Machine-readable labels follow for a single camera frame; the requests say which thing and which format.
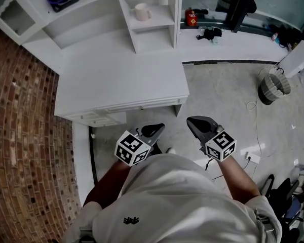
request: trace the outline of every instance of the sneaker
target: sneaker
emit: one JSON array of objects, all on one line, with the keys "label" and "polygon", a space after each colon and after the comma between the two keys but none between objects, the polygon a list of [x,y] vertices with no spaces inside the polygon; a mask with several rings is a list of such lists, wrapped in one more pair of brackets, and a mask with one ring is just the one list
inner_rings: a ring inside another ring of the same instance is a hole
[{"label": "sneaker", "polygon": [[176,153],[176,150],[174,148],[168,148],[167,154],[175,154]]}]

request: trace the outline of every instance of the brick wall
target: brick wall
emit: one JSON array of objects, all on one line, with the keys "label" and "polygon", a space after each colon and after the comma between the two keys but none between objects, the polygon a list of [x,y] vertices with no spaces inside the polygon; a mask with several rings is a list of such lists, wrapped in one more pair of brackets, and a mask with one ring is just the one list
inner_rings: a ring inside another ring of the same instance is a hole
[{"label": "brick wall", "polygon": [[59,76],[0,31],[0,242],[51,242],[80,209]]}]

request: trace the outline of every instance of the power outlet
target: power outlet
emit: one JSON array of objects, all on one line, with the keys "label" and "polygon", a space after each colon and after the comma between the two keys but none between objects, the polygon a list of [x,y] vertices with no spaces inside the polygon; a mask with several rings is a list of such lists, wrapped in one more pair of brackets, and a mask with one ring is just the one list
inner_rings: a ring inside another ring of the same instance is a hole
[{"label": "power outlet", "polygon": [[260,156],[257,156],[256,154],[253,154],[251,152],[247,152],[245,158],[247,160],[249,160],[249,157],[251,158],[250,161],[252,161],[252,162],[254,162],[256,164],[259,164],[259,162],[260,162]]}]

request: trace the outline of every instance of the tiled floor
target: tiled floor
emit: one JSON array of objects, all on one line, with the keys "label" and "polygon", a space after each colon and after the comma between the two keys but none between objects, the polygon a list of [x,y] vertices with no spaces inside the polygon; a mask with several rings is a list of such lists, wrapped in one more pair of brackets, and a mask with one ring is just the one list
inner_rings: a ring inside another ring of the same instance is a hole
[{"label": "tiled floor", "polygon": [[[131,111],[127,114],[126,125],[95,129],[98,178],[115,161],[113,151],[120,135],[139,122],[154,121],[166,125],[158,142],[163,151],[174,147],[177,154],[191,160],[205,159],[206,156],[199,151],[199,141],[186,125],[186,118],[193,115],[213,118],[238,140],[233,156],[244,167],[247,164],[247,151],[260,155],[255,111],[248,111],[246,104],[256,100],[255,78],[266,66],[222,63],[185,67],[191,95],[179,117],[175,117],[169,107]],[[266,70],[261,73],[260,79],[265,73]],[[296,158],[304,164],[304,87],[297,76],[291,79],[291,85],[291,94],[272,105],[258,103],[257,123],[262,159],[258,166],[250,162],[245,170],[259,185],[269,174],[276,176],[275,185],[279,185],[288,177]],[[221,174],[216,163],[210,164],[207,172],[211,177]],[[216,179],[215,183],[226,188],[223,178]]]},{"label": "tiled floor", "polygon": [[80,209],[58,80],[0,31],[0,242],[60,241]]}]

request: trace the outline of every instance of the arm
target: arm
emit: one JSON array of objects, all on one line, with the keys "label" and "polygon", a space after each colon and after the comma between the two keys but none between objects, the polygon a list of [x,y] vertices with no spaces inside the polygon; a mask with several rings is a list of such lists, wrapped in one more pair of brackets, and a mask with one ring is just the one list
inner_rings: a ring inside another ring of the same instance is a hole
[{"label": "arm", "polygon": [[91,201],[99,203],[103,209],[111,205],[117,200],[130,169],[131,168],[128,165],[120,160],[114,163],[103,178],[101,178],[90,191],[83,205],[86,205]]},{"label": "arm", "polygon": [[260,195],[256,184],[232,156],[218,164],[234,200],[245,204]]}]

